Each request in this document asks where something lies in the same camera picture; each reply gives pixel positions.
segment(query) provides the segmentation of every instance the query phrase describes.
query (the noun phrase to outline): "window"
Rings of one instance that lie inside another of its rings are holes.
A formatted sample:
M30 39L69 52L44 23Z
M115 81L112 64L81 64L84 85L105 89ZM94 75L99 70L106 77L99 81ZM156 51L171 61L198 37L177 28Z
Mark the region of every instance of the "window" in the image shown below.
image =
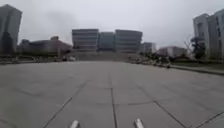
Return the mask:
M218 30L218 36L221 37L221 31L220 31L220 29L218 28L217 30Z
M197 25L197 27L198 27L199 36L203 38L204 37L203 24L202 23L199 23Z
M222 40L219 40L219 52L222 53Z

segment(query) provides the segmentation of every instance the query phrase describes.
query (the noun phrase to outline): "gray building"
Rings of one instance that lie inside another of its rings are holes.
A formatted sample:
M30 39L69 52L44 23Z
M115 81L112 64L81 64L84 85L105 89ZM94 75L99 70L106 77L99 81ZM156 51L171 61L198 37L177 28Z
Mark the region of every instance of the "gray building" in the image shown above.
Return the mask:
M97 50L98 29L73 29L73 46L78 51L94 52Z
M18 50L21 53L64 53L72 51L72 46L55 37L50 40L37 40L31 42L24 39L20 43Z
M99 36L98 50L99 51L114 51L114 32L101 32Z
M194 18L195 37L206 47L207 59L224 59L224 10Z
M115 50L117 52L136 53L142 40L142 32L132 30L115 31Z
M0 7L0 52L16 52L22 12L10 5Z
M144 42L140 45L139 51L143 53L156 53L156 44L152 42Z

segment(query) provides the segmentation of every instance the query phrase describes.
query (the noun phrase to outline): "tree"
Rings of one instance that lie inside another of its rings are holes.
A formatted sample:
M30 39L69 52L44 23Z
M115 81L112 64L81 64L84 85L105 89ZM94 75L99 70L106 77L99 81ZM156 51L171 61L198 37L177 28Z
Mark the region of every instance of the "tree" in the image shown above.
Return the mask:
M194 37L191 39L194 57L198 60L205 56L205 44L200 42L202 40L203 39L200 37Z
M143 53L143 52L140 52L139 55L140 55L141 57L143 57L143 56L144 56L144 53Z
M150 52L145 53L145 57L147 57L148 59L151 59L152 58L152 53L150 53Z
M188 57L184 53L182 53L178 58L180 58L180 59L188 59Z

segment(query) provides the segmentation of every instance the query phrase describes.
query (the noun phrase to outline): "stone pavement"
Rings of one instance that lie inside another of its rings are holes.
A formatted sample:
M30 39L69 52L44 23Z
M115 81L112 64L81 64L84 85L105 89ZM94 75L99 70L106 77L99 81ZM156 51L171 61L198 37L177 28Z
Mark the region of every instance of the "stone pavement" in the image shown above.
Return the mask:
M223 128L221 76L119 62L0 66L0 128Z

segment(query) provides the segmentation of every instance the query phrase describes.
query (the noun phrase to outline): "tall building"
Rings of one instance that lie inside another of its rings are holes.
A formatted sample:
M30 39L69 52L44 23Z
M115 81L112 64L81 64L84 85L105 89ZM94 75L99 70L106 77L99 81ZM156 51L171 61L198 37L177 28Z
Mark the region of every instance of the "tall building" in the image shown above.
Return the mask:
M114 32L101 32L99 36L98 50L99 51L114 51Z
M155 53L156 44L151 42L144 42L141 44L139 51L143 53Z
M97 50L98 29L73 29L73 46L78 51L94 52Z
M115 50L136 53L142 41L142 32L131 30L115 31Z
M17 49L22 12L10 5L0 7L0 52L13 53Z
M194 18L195 37L204 43L207 59L224 59L224 9Z

